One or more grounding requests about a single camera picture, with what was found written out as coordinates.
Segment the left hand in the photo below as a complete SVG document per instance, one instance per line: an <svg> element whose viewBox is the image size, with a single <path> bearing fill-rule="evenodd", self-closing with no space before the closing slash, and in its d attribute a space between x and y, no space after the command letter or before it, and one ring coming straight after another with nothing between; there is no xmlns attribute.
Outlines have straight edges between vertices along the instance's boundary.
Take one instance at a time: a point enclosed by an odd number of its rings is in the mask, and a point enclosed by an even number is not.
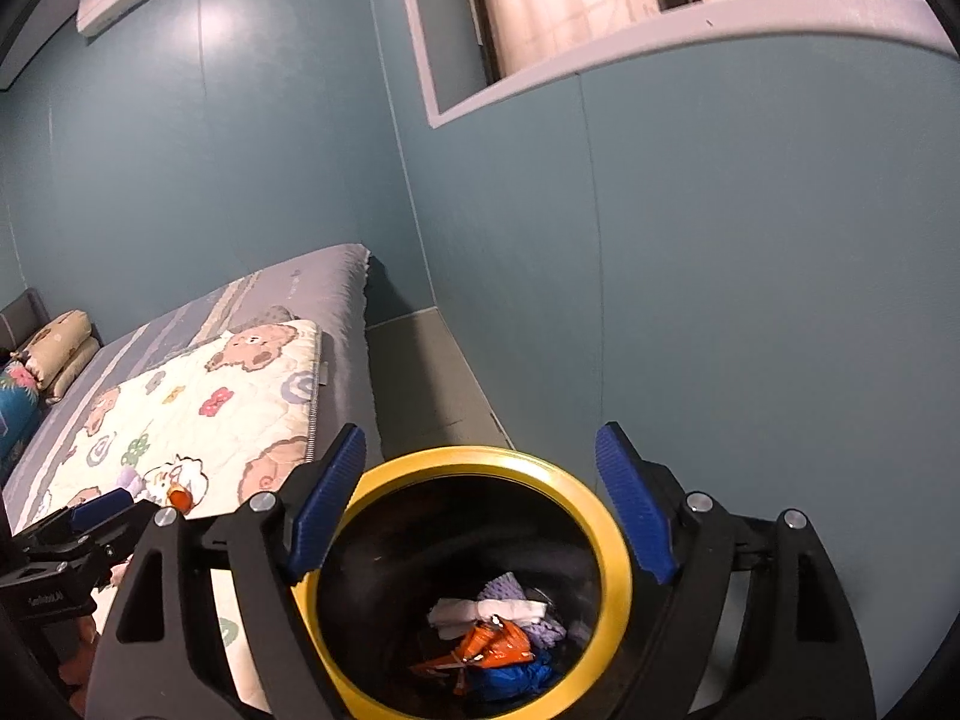
<svg viewBox="0 0 960 720"><path fill-rule="evenodd" d="M112 601L116 600L128 564L130 559L110 569L109 585L105 589L94 592L98 609L91 616L75 617L68 623L68 632L73 635L73 652L68 658L60 661L59 678L71 689L68 705L80 717L86 715L89 680L93 673L94 657L98 653L103 626L109 616Z"/></svg>

